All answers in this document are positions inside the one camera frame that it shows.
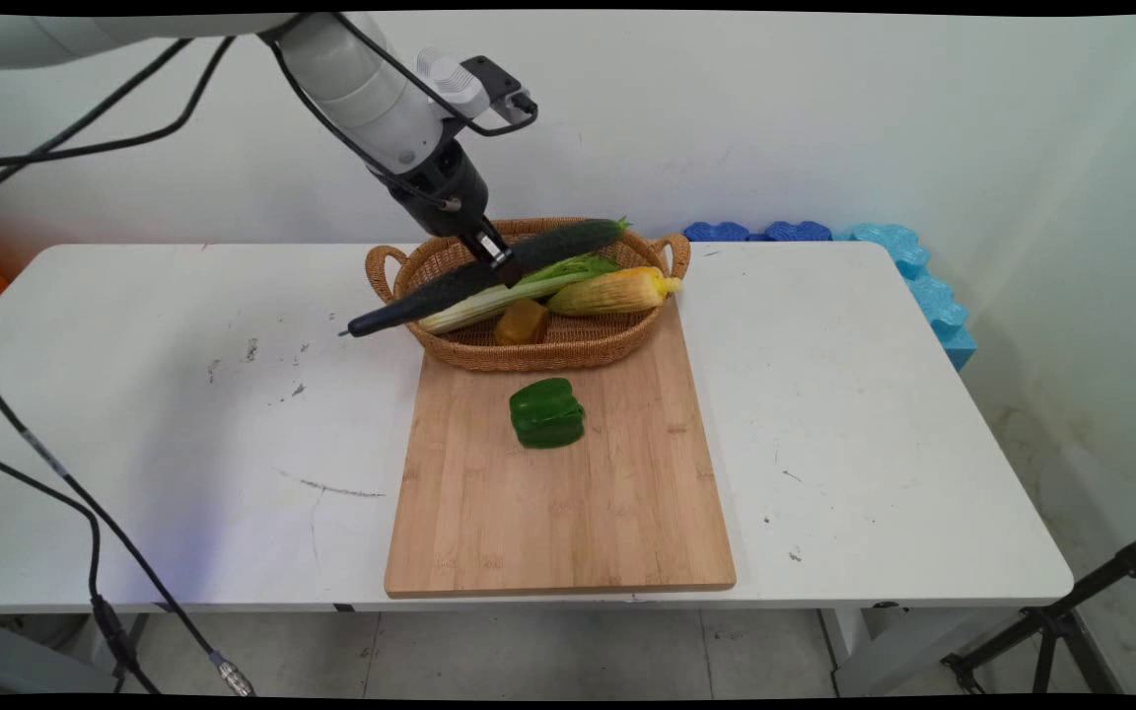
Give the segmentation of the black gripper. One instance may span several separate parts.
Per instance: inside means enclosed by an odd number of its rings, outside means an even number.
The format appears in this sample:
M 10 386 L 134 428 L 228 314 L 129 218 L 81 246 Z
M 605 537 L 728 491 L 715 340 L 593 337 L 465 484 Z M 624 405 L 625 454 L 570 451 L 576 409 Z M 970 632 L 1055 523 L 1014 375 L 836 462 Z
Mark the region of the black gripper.
M 454 136 L 442 140 L 414 170 L 385 179 L 393 201 L 436 239 L 461 239 L 474 260 L 508 289 L 523 279 L 523 266 L 485 216 L 490 192 Z

